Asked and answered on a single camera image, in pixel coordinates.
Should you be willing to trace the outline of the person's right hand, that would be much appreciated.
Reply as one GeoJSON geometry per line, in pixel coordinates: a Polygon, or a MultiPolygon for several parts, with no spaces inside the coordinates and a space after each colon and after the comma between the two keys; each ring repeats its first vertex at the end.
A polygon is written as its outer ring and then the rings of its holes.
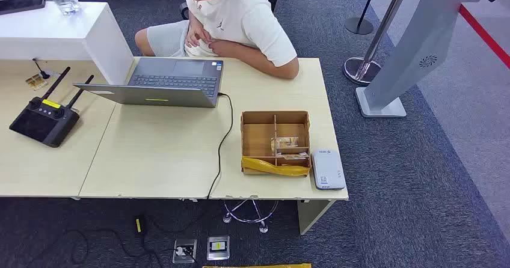
{"type": "Polygon", "coordinates": [[[200,45],[200,41],[209,44],[211,42],[210,34],[204,29],[200,22],[190,21],[185,44],[188,47],[197,47],[200,45]]]}

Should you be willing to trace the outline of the person's left hand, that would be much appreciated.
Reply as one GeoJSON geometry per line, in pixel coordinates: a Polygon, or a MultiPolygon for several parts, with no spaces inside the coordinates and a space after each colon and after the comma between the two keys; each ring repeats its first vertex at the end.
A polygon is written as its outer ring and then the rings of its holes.
{"type": "Polygon", "coordinates": [[[232,43],[225,40],[211,40],[209,48],[220,57],[232,57],[232,43]]]}

